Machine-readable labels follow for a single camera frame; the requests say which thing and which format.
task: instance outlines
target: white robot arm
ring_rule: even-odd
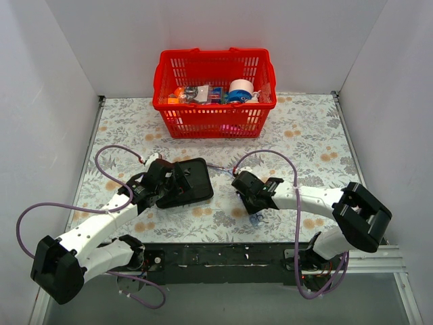
[[[263,183],[247,168],[241,169],[232,186],[250,215],[263,209],[296,210],[295,188],[284,179],[270,178]],[[339,225],[315,234],[300,257],[301,263],[304,259],[304,264],[319,267],[350,249],[377,251],[392,215],[364,186],[351,182],[345,188],[298,189],[302,211],[330,218]]]
[[[212,198],[204,159],[172,164],[159,157],[152,155],[144,172],[127,182],[133,198],[125,208],[110,212],[129,200],[129,191],[121,187],[103,207],[105,214],[93,215],[56,239],[46,236],[38,243],[30,276],[59,304],[69,302],[97,275],[119,266],[134,270],[143,265],[145,247],[130,235],[98,248],[120,226],[153,205],[165,209]]]

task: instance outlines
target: purple cable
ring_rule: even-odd
[[[259,153],[259,152],[270,152],[272,154],[276,154],[276,155],[282,157],[285,161],[287,161],[293,169],[293,173],[294,173],[293,186],[295,188],[295,194],[296,194],[296,230],[295,230],[295,249],[294,249],[295,250],[294,255],[296,257],[296,260],[295,260],[294,265],[295,265],[296,286],[298,287],[299,293],[305,299],[314,299],[314,298],[317,298],[318,296],[320,296],[322,294],[330,293],[331,291],[335,290],[341,284],[341,282],[344,279],[344,276],[346,275],[347,266],[348,266],[348,252],[343,254],[341,261],[338,264],[338,267],[336,268],[334,274],[331,276],[331,278],[326,282],[326,284],[319,291],[314,292],[312,295],[308,295],[304,292],[304,289],[302,288],[302,285],[300,283],[300,278],[299,278],[299,260],[298,260],[298,257],[299,257],[299,233],[300,233],[301,206],[300,206],[300,193],[299,193],[299,189],[298,189],[298,172],[296,170],[295,165],[292,163],[292,161],[288,157],[284,156],[283,154],[281,154],[277,151],[268,150],[268,149],[255,150],[255,151],[251,151],[251,152],[247,153],[246,155],[244,155],[242,158],[239,159],[239,161],[236,163],[236,165],[233,168],[233,174],[235,173],[236,169],[239,167],[241,162],[245,160],[246,157],[248,157],[252,154]],[[333,286],[332,288],[327,290],[328,287],[331,285],[331,283],[337,278],[338,272],[341,270],[341,268],[343,267],[344,264],[345,264],[345,267],[344,267],[344,271],[343,271],[341,278],[338,280],[338,282],[336,283],[335,286]]]
[[[127,148],[127,147],[124,147],[124,146],[119,146],[118,144],[110,144],[109,146],[105,146],[105,147],[101,148],[101,149],[96,153],[96,155],[95,155],[95,165],[96,165],[96,168],[98,169],[98,171],[100,171],[101,174],[104,175],[105,177],[111,179],[112,181],[115,181],[116,183],[119,183],[121,186],[124,186],[124,187],[128,190],[128,193],[129,193],[129,199],[128,199],[128,201],[127,201],[124,205],[122,205],[122,206],[120,206],[120,207],[117,207],[117,208],[115,208],[115,209],[112,209],[112,210],[108,210],[108,211],[105,211],[105,210],[93,210],[93,209],[86,209],[86,208],[74,207],[73,205],[62,204],[62,203],[55,203],[55,202],[42,202],[42,203],[36,203],[36,204],[34,204],[34,205],[28,207],[26,210],[24,210],[24,211],[21,213],[21,215],[18,217],[18,220],[17,220],[17,222],[16,222],[16,239],[18,240],[18,244],[20,245],[21,249],[22,249],[22,250],[23,250],[23,251],[24,251],[24,252],[25,252],[29,257],[31,257],[32,259],[35,258],[35,256],[34,256],[34,255],[33,255],[33,254],[32,254],[32,253],[31,253],[31,252],[30,252],[30,251],[25,247],[24,243],[22,242],[22,239],[21,239],[21,233],[20,233],[20,226],[21,226],[22,219],[24,218],[24,216],[25,216],[25,215],[26,215],[30,210],[33,210],[33,209],[35,209],[35,208],[37,208],[37,207],[59,207],[59,208],[65,208],[65,209],[70,209],[70,210],[77,210],[77,211],[88,212],[88,213],[93,213],[93,214],[104,214],[104,213],[107,213],[107,212],[109,212],[109,213],[113,213],[113,212],[120,211],[120,210],[126,208],[126,207],[127,207],[127,206],[132,202],[132,200],[133,200],[133,191],[132,191],[132,189],[130,189],[130,187],[129,187],[127,184],[123,183],[123,182],[120,181],[119,179],[116,179],[116,178],[112,177],[111,175],[108,175],[108,174],[107,174],[107,173],[102,169],[101,165],[99,164],[99,161],[98,161],[99,155],[100,155],[103,151],[105,151],[105,150],[107,150],[107,149],[109,149],[109,148],[119,148],[119,149],[126,150],[127,152],[130,152],[131,154],[133,154],[133,155],[135,155],[136,157],[138,157],[140,163],[143,163],[142,158],[141,158],[141,156],[140,156],[138,153],[136,153],[135,151],[133,151],[133,150]],[[136,296],[134,296],[134,295],[130,295],[130,297],[132,297],[134,300],[138,301],[138,302],[141,303],[142,305],[144,305],[144,306],[146,306],[146,307],[148,307],[148,308],[151,308],[151,309],[158,309],[158,308],[162,307],[162,306],[165,304],[165,301],[166,301],[166,295],[165,295],[164,289],[163,289],[162,287],[158,286],[156,283],[153,283],[153,282],[150,282],[150,281],[148,281],[148,280],[144,280],[144,279],[142,279],[142,278],[138,278],[138,277],[135,277],[135,276],[127,276],[127,275],[125,275],[125,274],[121,274],[121,273],[118,273],[118,272],[110,272],[110,271],[108,271],[107,273],[108,273],[108,274],[111,274],[111,275],[113,275],[113,276],[121,276],[121,277],[123,277],[123,278],[130,278],[130,279],[133,279],[133,280],[142,281],[142,282],[144,282],[144,283],[146,283],[146,284],[149,284],[150,286],[154,286],[155,288],[157,288],[157,289],[162,293],[163,300],[162,300],[161,304],[159,304],[159,305],[157,305],[157,306],[155,306],[155,305],[150,305],[149,303],[146,303],[144,300],[140,299],[139,297],[136,297]]]
[[[228,173],[228,174],[230,174],[231,177],[233,177],[233,174],[231,173],[231,171],[230,171],[231,169],[230,168],[219,167],[219,166],[215,166],[215,165],[212,165],[212,164],[207,164],[207,166],[208,166],[208,168],[212,168],[212,169],[215,169],[217,171]]]
[[[150,286],[153,286],[154,288],[157,288],[160,291],[160,293],[162,294],[162,302],[159,305],[151,305],[151,304],[145,302],[143,299],[141,299],[141,298],[139,298],[139,297],[137,297],[135,295],[132,295],[132,294],[130,294],[127,291],[121,290],[121,292],[124,295],[126,295],[126,296],[129,295],[132,299],[138,301],[143,306],[146,306],[147,308],[150,308],[150,309],[158,309],[158,308],[161,308],[165,304],[165,301],[166,301],[165,291],[164,291],[164,289],[161,286],[158,286],[156,283],[150,282],[150,281],[148,281],[146,279],[143,279],[143,278],[138,278],[137,276],[128,276],[126,274],[121,274],[121,273],[118,273],[118,272],[108,271],[107,273],[111,274],[112,276],[120,276],[122,278],[127,278],[127,279],[132,279],[132,280],[138,280],[138,281],[144,282],[146,284],[149,284]]]

